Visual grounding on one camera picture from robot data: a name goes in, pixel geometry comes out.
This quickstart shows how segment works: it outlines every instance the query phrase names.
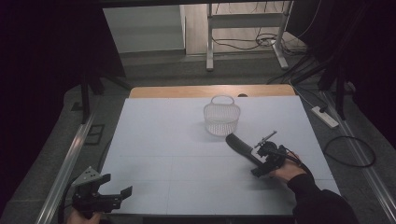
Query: desk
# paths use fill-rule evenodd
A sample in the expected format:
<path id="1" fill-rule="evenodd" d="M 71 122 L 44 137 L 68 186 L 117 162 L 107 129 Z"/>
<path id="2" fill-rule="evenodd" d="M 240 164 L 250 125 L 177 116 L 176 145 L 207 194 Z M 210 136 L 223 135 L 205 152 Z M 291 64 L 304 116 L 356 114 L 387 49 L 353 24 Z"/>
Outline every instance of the desk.
<path id="1" fill-rule="evenodd" d="M 267 88 L 273 91 L 261 91 Z M 100 188 L 102 194 L 134 186 L 132 197 L 113 213 L 291 215 L 294 195 L 285 185 L 251 175 L 254 164 L 231 150 L 224 137 L 205 131 L 203 108 L 214 93 L 224 92 L 256 94 L 234 98 L 242 110 L 237 136 L 254 146 L 278 130 L 271 141 L 296 151 L 321 189 L 338 192 L 301 100 L 290 86 L 136 88 L 125 101 L 102 170 L 112 174 L 112 181 Z"/>

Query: wall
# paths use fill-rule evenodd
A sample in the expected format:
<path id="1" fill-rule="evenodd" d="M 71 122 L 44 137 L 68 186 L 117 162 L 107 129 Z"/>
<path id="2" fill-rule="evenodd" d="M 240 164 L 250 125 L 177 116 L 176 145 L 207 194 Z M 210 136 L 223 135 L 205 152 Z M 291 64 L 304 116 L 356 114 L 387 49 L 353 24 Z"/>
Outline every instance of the wall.
<path id="1" fill-rule="evenodd" d="M 104 9 L 119 53 L 184 49 L 183 6 Z"/>

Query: wooden floor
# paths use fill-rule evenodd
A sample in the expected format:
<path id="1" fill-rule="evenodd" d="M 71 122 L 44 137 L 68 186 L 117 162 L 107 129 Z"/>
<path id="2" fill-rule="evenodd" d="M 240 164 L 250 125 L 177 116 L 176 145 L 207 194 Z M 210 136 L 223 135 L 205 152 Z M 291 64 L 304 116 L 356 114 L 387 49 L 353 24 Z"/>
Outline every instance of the wooden floor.
<path id="1" fill-rule="evenodd" d="M 215 14 L 238 14 L 238 13 L 273 13 L 281 12 L 283 2 L 253 2 L 253 3 L 224 3 L 213 4 L 212 13 Z M 186 5 L 186 52 L 188 55 L 206 53 L 207 44 L 207 13 L 206 5 Z M 233 29 L 216 29 L 213 30 L 214 39 L 244 39 L 255 40 L 256 36 L 260 34 L 274 34 L 276 35 L 278 28 L 263 27 L 258 28 L 233 28 Z M 285 33 L 283 36 L 288 48 L 301 49 L 304 43 L 295 36 Z M 258 50 L 272 50 L 271 47 L 258 47 L 250 50 L 248 49 L 257 46 L 255 41 L 218 41 L 219 43 L 236 46 L 240 49 L 222 46 L 214 43 L 214 52 L 240 52 L 240 51 L 258 51 Z"/>

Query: human hand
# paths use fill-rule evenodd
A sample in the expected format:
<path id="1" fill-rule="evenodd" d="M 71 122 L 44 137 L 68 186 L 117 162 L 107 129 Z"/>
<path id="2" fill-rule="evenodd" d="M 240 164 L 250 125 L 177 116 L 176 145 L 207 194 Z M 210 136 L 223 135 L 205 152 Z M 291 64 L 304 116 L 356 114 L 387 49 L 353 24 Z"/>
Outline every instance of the human hand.
<path id="1" fill-rule="evenodd" d="M 298 155 L 293 154 L 291 152 L 289 152 L 288 155 L 291 157 L 294 157 L 296 159 L 299 159 Z M 282 167 L 270 172 L 269 176 L 275 176 L 275 177 L 281 179 L 282 181 L 284 181 L 285 183 L 288 183 L 292 178 L 294 178 L 297 175 L 301 175 L 301 174 L 306 174 L 306 171 L 304 171 L 294 161 L 285 159 L 285 163 L 282 165 Z"/>
<path id="2" fill-rule="evenodd" d="M 99 224 L 102 213 L 94 213 L 91 219 L 85 218 L 78 210 L 72 209 L 67 224 Z"/>

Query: black sleeve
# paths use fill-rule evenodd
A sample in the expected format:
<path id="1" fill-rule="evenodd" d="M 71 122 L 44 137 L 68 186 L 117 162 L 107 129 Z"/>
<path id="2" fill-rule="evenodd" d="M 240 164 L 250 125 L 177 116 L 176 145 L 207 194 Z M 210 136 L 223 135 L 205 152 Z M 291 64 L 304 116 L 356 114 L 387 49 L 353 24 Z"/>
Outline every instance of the black sleeve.
<path id="1" fill-rule="evenodd" d="M 338 194 L 320 190 L 309 175 L 297 175 L 288 182 L 295 193 L 293 209 L 298 224 L 359 223 L 350 205 Z"/>

